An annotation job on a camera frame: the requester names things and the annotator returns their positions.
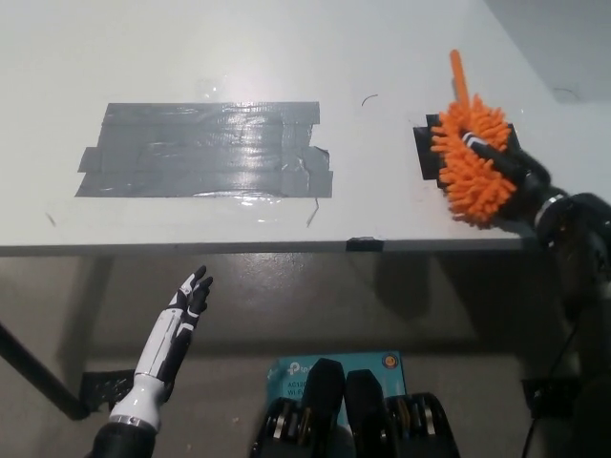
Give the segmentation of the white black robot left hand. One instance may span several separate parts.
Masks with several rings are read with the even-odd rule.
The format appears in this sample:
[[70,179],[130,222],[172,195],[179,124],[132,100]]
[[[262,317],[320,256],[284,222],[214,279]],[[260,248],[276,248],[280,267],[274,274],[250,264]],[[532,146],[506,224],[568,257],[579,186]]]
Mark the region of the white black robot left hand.
[[111,410],[109,421],[159,432],[160,410],[171,397],[213,279],[203,265],[160,312],[137,362],[133,386]]

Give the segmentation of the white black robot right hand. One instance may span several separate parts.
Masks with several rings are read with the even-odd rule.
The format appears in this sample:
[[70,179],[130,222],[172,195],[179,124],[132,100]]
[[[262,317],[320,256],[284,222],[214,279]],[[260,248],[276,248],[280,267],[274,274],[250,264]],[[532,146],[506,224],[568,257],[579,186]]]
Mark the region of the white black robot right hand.
[[503,152],[472,131],[463,130],[461,140],[480,158],[491,161],[493,169],[516,187],[500,206],[501,216],[522,219],[536,231],[545,211],[567,193],[552,184],[547,169],[521,148],[514,126],[510,124],[509,128]]

